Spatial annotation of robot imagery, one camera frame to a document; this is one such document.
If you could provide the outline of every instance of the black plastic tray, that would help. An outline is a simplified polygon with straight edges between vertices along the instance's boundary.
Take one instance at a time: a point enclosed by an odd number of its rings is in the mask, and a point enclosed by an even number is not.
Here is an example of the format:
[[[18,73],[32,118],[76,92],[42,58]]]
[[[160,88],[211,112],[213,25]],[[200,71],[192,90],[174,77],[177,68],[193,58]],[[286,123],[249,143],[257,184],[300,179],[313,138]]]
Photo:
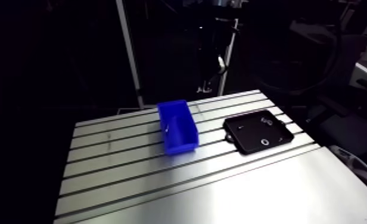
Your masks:
[[[251,154],[289,143],[293,134],[270,111],[263,110],[225,119],[227,141],[242,154]]]

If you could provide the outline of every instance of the metal frame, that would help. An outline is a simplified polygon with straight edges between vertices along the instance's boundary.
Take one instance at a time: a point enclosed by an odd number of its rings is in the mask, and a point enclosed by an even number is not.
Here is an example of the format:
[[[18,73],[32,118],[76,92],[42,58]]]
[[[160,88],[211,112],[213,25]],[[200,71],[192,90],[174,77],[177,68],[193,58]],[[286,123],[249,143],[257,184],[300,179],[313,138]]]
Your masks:
[[[139,90],[141,86],[139,82],[138,71],[136,69],[135,56],[133,54],[132,44],[130,42],[130,33],[129,33],[128,24],[126,22],[125,8],[124,8],[123,0],[116,0],[116,4],[117,4],[118,15],[120,17],[122,33],[124,36],[126,52],[128,54],[128,60],[129,60],[130,70],[132,73],[133,84],[135,85],[136,96],[138,97],[139,108],[143,110],[145,108],[145,105],[143,103],[142,96],[139,94]]]
[[[123,0],[116,0],[116,4],[117,4],[117,10],[118,10],[118,14],[119,14],[120,22],[121,22],[122,33],[123,33],[124,40],[125,40],[126,52],[128,54],[130,70],[132,73],[132,79],[135,85],[136,96],[138,98],[139,109],[143,110],[145,108],[154,108],[155,105],[144,104],[143,97],[139,94],[139,90],[141,86],[140,86],[140,81],[139,81],[139,76],[138,76],[138,70],[136,69],[135,54],[133,53],[133,48],[132,48],[129,28],[127,24],[127,19],[125,15],[125,8],[124,8]],[[235,28],[237,28],[237,26],[238,26],[238,19],[235,19]],[[231,60],[231,54],[232,54],[232,48],[234,45],[234,41],[235,41],[235,33],[232,34],[231,43],[227,47],[226,54],[225,54],[225,64],[227,66],[229,66],[229,62]],[[228,75],[228,71],[225,71],[220,79],[218,93],[217,93],[218,96],[223,95],[227,75]]]
[[[238,22],[239,20],[236,18],[235,19],[235,29],[238,27]],[[229,62],[231,61],[231,54],[232,54],[232,49],[234,47],[235,36],[236,36],[236,33],[233,33],[231,37],[231,43],[227,47],[226,54],[225,54],[225,64],[228,68],[229,68]],[[224,88],[225,88],[225,82],[226,82],[227,75],[228,75],[228,69],[224,72],[224,74],[222,75],[220,79],[220,85],[218,87],[218,94],[217,94],[218,96],[222,96],[224,94]]]

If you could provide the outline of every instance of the blue bin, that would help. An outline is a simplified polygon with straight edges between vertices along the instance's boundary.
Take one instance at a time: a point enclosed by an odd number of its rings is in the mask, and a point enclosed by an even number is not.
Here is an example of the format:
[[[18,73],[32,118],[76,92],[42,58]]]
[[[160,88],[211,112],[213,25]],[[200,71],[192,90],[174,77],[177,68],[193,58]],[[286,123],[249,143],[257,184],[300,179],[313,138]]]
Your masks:
[[[165,154],[193,151],[199,146],[199,133],[186,101],[163,102],[157,108]]]

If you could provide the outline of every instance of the metal pole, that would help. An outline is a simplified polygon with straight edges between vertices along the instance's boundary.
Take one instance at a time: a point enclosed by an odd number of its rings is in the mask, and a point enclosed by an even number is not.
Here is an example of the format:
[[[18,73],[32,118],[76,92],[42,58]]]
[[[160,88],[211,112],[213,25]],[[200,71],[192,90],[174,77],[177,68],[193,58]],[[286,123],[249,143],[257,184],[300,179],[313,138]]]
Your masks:
[[[133,84],[135,85],[136,96],[138,97],[139,108],[143,110],[144,109],[143,99],[142,96],[140,96],[139,94],[141,86],[139,84],[139,77],[138,77],[138,71],[136,69],[135,56],[133,54],[132,44],[130,42],[130,34],[128,24],[126,22],[124,3],[123,0],[116,0],[116,3],[117,3],[118,15],[120,17],[121,22],[122,33],[125,40],[126,52],[128,54],[130,71],[132,73]]]
[[[235,29],[238,27],[238,21],[239,20],[236,18],[235,19]],[[232,34],[231,43],[229,44],[225,52],[225,64],[228,68],[229,68],[229,62],[231,60],[232,48],[234,47],[235,35],[236,33]],[[224,93],[224,87],[225,87],[225,81],[226,81],[227,74],[228,74],[228,70],[224,72],[224,74],[222,75],[220,79],[220,85],[218,87],[218,96],[222,96],[222,94]]]

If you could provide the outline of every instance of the aluminum table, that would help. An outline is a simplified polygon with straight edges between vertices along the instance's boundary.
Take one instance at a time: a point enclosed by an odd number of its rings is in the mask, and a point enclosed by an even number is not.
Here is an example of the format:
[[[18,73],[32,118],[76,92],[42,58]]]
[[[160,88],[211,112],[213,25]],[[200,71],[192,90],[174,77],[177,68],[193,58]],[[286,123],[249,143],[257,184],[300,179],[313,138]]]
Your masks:
[[[260,91],[188,105],[200,146],[173,157],[157,109],[77,123],[54,223],[367,223],[367,187]],[[222,123],[258,110],[295,137],[241,155]]]

